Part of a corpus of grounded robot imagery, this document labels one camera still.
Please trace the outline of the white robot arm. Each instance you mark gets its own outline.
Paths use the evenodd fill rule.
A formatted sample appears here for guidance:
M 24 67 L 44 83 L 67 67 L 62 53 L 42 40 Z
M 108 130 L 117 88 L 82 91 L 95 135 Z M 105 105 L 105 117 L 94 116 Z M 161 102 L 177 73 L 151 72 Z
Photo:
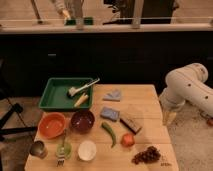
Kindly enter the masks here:
M 166 75 L 166 87 L 159 96 L 165 126 L 172 123 L 186 101 L 213 118 L 213 88 L 205 84 L 207 79 L 208 70 L 200 63 L 174 69 Z

